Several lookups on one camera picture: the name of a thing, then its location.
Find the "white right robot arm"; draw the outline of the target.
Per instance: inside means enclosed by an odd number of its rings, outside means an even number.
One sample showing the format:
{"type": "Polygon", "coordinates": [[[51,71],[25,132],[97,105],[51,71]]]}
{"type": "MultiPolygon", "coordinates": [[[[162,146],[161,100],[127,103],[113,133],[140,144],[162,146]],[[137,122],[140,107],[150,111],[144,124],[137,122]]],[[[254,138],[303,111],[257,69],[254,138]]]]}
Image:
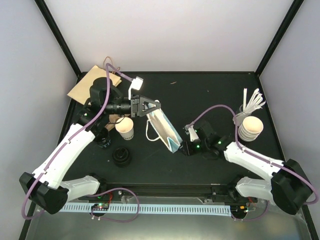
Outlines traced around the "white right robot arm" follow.
{"type": "Polygon", "coordinates": [[[313,194],[307,176],[293,159],[282,161],[248,149],[230,135],[218,135],[207,121],[186,125],[184,130],[189,137],[183,143],[187,155],[221,158],[255,175],[238,175],[230,183],[227,195],[234,202],[248,197],[263,199],[295,215],[313,194]]]}

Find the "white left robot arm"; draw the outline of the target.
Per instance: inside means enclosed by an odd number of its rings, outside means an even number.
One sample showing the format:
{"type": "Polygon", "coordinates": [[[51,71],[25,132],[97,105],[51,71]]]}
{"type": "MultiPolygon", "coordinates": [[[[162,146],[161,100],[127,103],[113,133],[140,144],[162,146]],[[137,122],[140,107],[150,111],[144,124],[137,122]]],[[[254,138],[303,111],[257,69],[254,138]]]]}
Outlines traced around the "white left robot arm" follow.
{"type": "Polygon", "coordinates": [[[142,95],[130,93],[124,97],[106,77],[95,79],[89,88],[89,98],[60,144],[33,173],[24,172],[20,176],[19,183],[26,198],[52,215],[74,199],[84,196],[103,199],[108,188],[101,177],[90,174],[64,181],[67,171],[91,142],[107,147],[108,131],[105,126],[110,115],[143,117],[160,107],[158,101],[142,95]]]}

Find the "light blue paper bag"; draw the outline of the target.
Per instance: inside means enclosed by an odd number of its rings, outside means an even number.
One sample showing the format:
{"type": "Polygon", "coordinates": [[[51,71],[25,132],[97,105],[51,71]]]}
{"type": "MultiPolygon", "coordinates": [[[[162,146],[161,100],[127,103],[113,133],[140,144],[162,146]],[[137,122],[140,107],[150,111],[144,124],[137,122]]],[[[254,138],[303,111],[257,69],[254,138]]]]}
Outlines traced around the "light blue paper bag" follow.
{"type": "Polygon", "coordinates": [[[171,153],[177,152],[183,140],[162,109],[154,110],[146,116],[145,136],[147,140],[150,142],[161,140],[171,153]],[[154,139],[148,136],[149,126],[157,134],[157,137],[154,139]]]}

